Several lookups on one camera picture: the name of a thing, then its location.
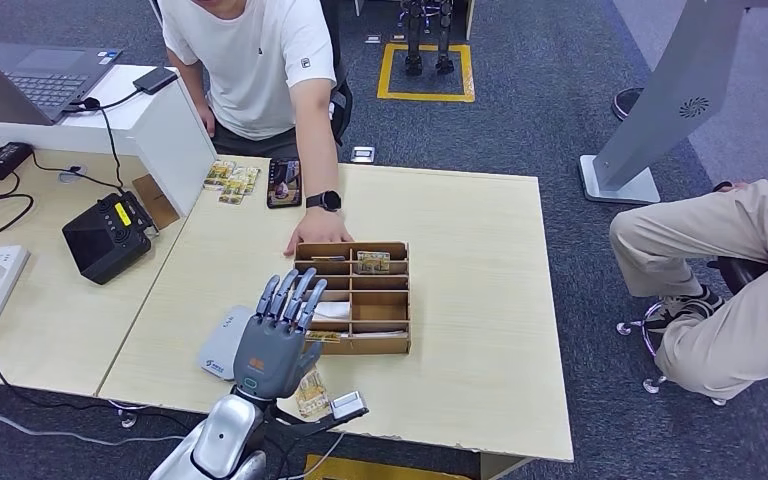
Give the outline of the person's left hand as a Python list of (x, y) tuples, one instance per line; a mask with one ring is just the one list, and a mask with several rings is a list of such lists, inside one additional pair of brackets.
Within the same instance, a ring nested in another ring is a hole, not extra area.
[(353, 242), (344, 217), (339, 212), (329, 212), (319, 207), (308, 209), (292, 232), (283, 252), (285, 257), (295, 254), (303, 243)]

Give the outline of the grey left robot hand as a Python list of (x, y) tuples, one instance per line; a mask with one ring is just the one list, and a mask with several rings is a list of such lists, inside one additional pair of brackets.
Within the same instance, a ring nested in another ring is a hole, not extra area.
[(307, 347), (307, 332), (327, 287), (316, 275), (310, 267), (269, 279), (238, 344), (233, 394), (263, 403), (288, 398), (314, 366), (323, 346)]

